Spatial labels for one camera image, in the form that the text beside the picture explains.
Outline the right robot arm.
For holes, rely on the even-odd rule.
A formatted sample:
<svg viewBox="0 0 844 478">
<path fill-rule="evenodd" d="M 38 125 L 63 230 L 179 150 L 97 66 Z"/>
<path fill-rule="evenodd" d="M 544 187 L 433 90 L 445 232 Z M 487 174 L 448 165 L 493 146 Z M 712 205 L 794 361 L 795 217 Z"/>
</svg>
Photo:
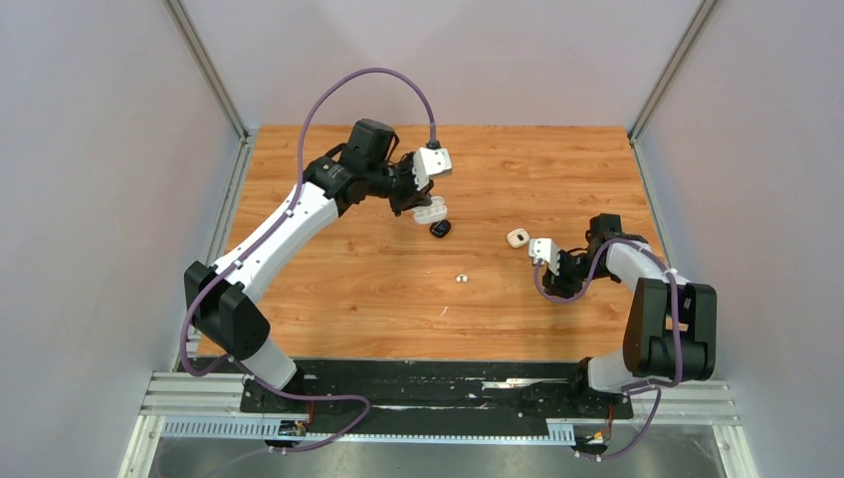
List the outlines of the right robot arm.
<svg viewBox="0 0 844 478">
<path fill-rule="evenodd" d="M 532 239 L 534 285 L 554 304 L 571 304 L 599 279 L 633 294 L 619 350 L 584 358 L 576 366 L 568 401 L 593 415 L 608 394 L 628 394 L 685 381 L 704 381 L 716 368 L 718 294 L 665 264 L 641 235 L 624 231 L 616 214 L 592 217 L 586 246 L 563 250 L 549 238 Z"/>
</svg>

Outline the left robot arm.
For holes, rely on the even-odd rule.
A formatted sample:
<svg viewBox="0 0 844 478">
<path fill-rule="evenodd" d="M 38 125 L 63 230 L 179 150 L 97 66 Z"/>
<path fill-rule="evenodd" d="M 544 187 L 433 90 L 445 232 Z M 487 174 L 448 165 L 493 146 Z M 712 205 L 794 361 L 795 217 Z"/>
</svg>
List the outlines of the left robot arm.
<svg viewBox="0 0 844 478">
<path fill-rule="evenodd" d="M 357 121 L 348 140 L 311 161 L 303 181 L 244 241 L 212 265 L 195 262 L 184 273 L 187 324 L 265 381 L 267 399 L 281 411 L 303 403 L 305 385 L 258 308 L 276 276 L 323 228 L 367 197 L 388 200 L 395 215 L 409 211 L 422 225 L 447 216 L 444 199 L 431 190 L 435 178 L 452 172 L 450 153 L 431 140 L 394 162 L 398 142 L 391 126 Z"/>
</svg>

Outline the white oval charging case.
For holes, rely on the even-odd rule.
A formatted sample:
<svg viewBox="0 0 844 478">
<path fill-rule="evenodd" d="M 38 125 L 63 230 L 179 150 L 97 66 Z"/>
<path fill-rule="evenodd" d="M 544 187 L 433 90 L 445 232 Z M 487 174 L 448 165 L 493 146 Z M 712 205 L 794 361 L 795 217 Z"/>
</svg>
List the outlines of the white oval charging case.
<svg viewBox="0 0 844 478">
<path fill-rule="evenodd" d="M 446 220 L 448 216 L 448 207 L 442 196 L 432 196 L 429 205 L 414 207 L 411 211 L 414 221 L 420 225 L 431 225 Z"/>
</svg>

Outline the black glossy charging case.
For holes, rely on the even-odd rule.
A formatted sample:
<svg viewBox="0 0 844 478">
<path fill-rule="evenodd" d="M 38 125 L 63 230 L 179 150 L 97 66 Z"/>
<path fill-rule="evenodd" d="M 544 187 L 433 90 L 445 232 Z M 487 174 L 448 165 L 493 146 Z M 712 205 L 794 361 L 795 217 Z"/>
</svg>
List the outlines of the black glossy charging case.
<svg viewBox="0 0 844 478">
<path fill-rule="evenodd" d="M 432 236 L 438 239 L 445 238 L 452 230 L 452 223 L 448 219 L 443 219 L 432 223 L 429 227 L 429 232 Z"/>
</svg>

